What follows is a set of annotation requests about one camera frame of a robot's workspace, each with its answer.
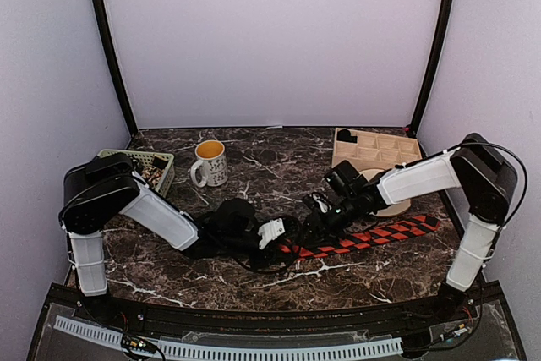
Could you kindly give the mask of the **black front rail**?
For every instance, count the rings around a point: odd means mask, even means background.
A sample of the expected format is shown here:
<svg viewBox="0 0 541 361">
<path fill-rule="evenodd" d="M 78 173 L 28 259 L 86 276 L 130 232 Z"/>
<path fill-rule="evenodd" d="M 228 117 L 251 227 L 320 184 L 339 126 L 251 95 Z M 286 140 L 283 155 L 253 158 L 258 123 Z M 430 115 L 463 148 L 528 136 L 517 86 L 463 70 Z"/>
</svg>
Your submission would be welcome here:
<svg viewBox="0 0 541 361">
<path fill-rule="evenodd" d="M 60 310 L 84 321 L 127 328 L 150 337 L 181 336 L 187 331 L 292 336 L 367 330 L 411 335 L 441 322 L 433 313 L 433 297 L 360 308 L 274 312 L 189 309 L 111 296 L 89 299 L 78 306 L 80 299 L 75 289 L 53 283 L 41 307 L 39 321 L 45 322 L 53 311 Z"/>
</svg>

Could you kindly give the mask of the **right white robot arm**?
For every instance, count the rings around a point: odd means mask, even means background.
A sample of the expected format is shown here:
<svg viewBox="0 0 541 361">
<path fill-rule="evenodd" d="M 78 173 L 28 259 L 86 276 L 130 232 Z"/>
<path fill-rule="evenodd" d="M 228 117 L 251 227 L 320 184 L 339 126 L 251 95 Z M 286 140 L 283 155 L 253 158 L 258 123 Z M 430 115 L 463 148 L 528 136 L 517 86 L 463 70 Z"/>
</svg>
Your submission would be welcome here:
<svg viewBox="0 0 541 361">
<path fill-rule="evenodd" d="M 414 162 L 402 163 L 367 179 L 350 161 L 342 161 L 325 175 L 340 196 L 331 203 L 312 193 L 304 204 L 325 235 L 337 236 L 356 220 L 405 200 L 458 191 L 468 205 L 467 225 L 446 274 L 450 288 L 431 304 L 431 314 L 448 322 L 464 307 L 466 292 L 495 251 L 501 233 L 526 197 L 528 172 L 522 159 L 502 145 L 470 133 L 462 142 Z"/>
</svg>

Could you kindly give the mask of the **black frame post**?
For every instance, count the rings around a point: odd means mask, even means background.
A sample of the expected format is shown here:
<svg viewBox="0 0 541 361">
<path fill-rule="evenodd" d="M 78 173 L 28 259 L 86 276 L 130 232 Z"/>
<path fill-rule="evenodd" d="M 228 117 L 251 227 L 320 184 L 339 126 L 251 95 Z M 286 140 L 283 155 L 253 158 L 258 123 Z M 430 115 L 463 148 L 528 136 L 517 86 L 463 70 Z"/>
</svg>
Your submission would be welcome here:
<svg viewBox="0 0 541 361">
<path fill-rule="evenodd" d="M 440 0 L 439 12 L 434 28 L 434 36 L 429 52 L 429 57 L 424 72 L 423 81 L 418 93 L 418 99 L 413 110 L 410 123 L 406 126 L 407 136 L 416 138 L 423 120 L 429 97 L 433 89 L 435 76 L 440 63 L 443 51 L 446 32 L 451 17 L 453 0 Z"/>
<path fill-rule="evenodd" d="M 134 137 L 139 132 L 139 129 L 135 120 L 134 112 L 128 99 L 128 92 L 126 91 L 120 65 L 117 60 L 117 54 L 115 46 L 113 44 L 112 32 L 107 17 L 105 0 L 91 1 L 96 17 L 96 24 L 99 36 L 101 39 L 102 50 L 106 58 L 107 68 L 111 77 L 113 89 L 115 90 L 117 101 L 123 115 L 123 120 L 127 126 L 128 133 L 131 137 Z"/>
</svg>

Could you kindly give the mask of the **green plastic basket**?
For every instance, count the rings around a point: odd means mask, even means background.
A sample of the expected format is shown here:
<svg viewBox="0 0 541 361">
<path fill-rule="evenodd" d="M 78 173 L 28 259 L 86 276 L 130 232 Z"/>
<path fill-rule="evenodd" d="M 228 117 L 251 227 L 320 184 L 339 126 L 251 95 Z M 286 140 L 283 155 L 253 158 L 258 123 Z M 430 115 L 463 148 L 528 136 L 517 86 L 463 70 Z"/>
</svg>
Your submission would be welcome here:
<svg viewBox="0 0 541 361">
<path fill-rule="evenodd" d="M 136 150 L 101 150 L 97 156 L 100 158 L 123 153 L 134 164 L 135 171 L 163 198 L 167 197 L 168 191 L 175 178 L 174 155 L 155 151 Z"/>
</svg>

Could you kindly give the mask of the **brown patterned tie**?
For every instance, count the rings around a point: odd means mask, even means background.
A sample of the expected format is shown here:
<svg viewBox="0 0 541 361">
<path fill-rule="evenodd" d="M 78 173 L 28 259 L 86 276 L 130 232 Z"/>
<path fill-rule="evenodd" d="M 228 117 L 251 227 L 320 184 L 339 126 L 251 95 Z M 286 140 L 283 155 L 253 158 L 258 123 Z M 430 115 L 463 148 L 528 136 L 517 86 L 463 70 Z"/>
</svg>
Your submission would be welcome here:
<svg viewBox="0 0 541 361">
<path fill-rule="evenodd" d="M 153 156 L 150 164 L 145 164 L 141 159 L 133 159 L 136 172 L 152 187 L 159 182 L 167 166 L 168 161 L 158 156 Z"/>
</svg>

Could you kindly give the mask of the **black rolled tie in box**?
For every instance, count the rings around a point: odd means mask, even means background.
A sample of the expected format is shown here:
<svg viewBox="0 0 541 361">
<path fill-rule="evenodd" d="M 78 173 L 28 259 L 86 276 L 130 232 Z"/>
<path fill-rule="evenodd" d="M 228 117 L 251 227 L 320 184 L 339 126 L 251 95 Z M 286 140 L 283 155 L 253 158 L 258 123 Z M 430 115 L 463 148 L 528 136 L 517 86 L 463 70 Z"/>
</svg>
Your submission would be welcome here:
<svg viewBox="0 0 541 361">
<path fill-rule="evenodd" d="M 336 140 L 356 144 L 358 142 L 358 136 L 353 134 L 349 129 L 340 129 L 336 133 Z"/>
</svg>

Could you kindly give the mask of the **white patterned mug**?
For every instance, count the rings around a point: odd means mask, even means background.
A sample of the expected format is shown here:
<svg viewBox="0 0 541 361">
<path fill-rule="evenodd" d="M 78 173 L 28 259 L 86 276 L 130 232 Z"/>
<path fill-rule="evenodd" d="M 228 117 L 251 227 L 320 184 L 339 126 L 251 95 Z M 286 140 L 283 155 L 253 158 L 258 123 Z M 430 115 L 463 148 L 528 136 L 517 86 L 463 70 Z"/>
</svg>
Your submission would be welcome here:
<svg viewBox="0 0 541 361">
<path fill-rule="evenodd" d="M 220 187 L 228 180 L 225 145 L 218 140 L 207 140 L 195 147 L 196 162 L 190 177 L 198 188 Z"/>
</svg>

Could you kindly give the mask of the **wooden compartment organizer box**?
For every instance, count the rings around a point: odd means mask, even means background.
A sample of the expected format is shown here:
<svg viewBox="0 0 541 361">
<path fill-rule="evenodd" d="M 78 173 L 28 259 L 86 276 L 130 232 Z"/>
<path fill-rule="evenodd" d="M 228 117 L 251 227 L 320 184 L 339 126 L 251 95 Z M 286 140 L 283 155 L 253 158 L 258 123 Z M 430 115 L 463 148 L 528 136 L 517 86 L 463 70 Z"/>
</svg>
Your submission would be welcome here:
<svg viewBox="0 0 541 361">
<path fill-rule="evenodd" d="M 395 165 L 407 164 L 422 158 L 419 144 L 415 139 L 407 137 L 379 134 L 356 129 L 349 129 L 358 136 L 356 144 L 336 140 L 331 165 L 335 167 L 342 161 L 349 161 L 358 171 L 369 169 L 388 170 Z"/>
</svg>

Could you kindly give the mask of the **right black frame post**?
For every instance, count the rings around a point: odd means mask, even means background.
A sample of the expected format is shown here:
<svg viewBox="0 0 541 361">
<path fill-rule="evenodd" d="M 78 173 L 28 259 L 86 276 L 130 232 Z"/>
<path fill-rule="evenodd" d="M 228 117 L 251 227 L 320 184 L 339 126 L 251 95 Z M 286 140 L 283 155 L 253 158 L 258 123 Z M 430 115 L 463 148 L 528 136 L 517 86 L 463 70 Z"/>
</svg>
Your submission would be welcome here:
<svg viewBox="0 0 541 361">
<path fill-rule="evenodd" d="M 440 63 L 443 51 L 446 32 L 451 17 L 453 0 L 440 0 L 439 12 L 434 28 L 434 36 L 429 52 L 429 57 L 424 72 L 423 81 L 418 93 L 418 99 L 413 110 L 410 123 L 406 126 L 407 136 L 416 138 L 423 120 L 429 97 L 433 89 L 435 76 Z"/>
</svg>

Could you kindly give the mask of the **red navy striped tie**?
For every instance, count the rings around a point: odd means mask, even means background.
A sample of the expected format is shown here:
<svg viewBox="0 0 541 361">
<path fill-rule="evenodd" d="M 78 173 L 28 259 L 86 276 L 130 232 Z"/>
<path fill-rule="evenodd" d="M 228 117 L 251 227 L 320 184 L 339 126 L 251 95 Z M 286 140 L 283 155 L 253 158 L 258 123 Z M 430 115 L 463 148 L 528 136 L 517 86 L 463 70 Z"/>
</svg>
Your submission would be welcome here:
<svg viewBox="0 0 541 361">
<path fill-rule="evenodd" d="M 323 259 L 332 255 L 350 254 L 387 243 L 403 242 L 409 238 L 435 232 L 440 220 L 429 215 L 417 215 L 394 223 L 386 223 L 342 237 L 305 237 L 297 261 Z"/>
</svg>

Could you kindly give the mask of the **left black frame post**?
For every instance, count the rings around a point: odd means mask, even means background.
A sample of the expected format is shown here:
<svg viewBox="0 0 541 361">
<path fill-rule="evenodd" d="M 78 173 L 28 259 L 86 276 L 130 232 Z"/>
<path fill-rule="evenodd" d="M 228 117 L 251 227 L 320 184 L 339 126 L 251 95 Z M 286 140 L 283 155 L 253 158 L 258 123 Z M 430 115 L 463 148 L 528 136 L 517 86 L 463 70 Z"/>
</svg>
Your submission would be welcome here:
<svg viewBox="0 0 541 361">
<path fill-rule="evenodd" d="M 128 99 L 128 92 L 126 91 L 120 65 L 117 60 L 117 54 L 115 46 L 113 44 L 112 32 L 107 17 L 105 0 L 91 1 L 96 17 L 96 24 L 99 36 L 101 39 L 102 50 L 106 58 L 107 68 L 111 77 L 113 89 L 115 90 L 117 101 L 123 115 L 123 120 L 127 126 L 128 133 L 131 137 L 134 137 L 139 132 L 139 129 L 135 120 L 134 112 Z"/>
</svg>

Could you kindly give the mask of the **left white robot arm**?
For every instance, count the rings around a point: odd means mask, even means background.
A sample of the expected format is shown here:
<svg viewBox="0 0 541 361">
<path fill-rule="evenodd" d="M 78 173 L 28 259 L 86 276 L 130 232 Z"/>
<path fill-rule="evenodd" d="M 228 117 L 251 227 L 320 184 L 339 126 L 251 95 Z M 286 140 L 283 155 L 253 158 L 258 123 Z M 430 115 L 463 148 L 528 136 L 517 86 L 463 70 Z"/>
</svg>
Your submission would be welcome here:
<svg viewBox="0 0 541 361">
<path fill-rule="evenodd" d="M 107 296 L 102 236 L 117 215 L 139 223 L 190 259 L 247 258 L 249 271 L 270 274 L 274 264 L 286 269 L 298 255 L 292 235 L 301 226 L 293 216 L 261 222 L 248 201 L 235 198 L 193 218 L 158 194 L 128 155 L 95 157 L 65 174 L 58 221 L 68 235 L 79 291 L 88 297 L 85 307 L 102 324 L 119 316 L 118 303 Z"/>
</svg>

